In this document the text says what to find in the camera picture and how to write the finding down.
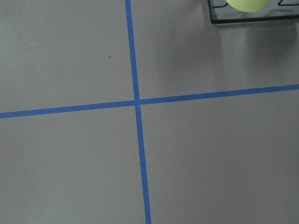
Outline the yellow plastic cup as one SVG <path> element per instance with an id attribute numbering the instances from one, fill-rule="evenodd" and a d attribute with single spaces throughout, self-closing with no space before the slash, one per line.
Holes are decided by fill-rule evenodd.
<path id="1" fill-rule="evenodd" d="M 269 0 L 226 0 L 226 2 L 234 9 L 246 12 L 255 13 L 263 10 L 269 4 Z"/>

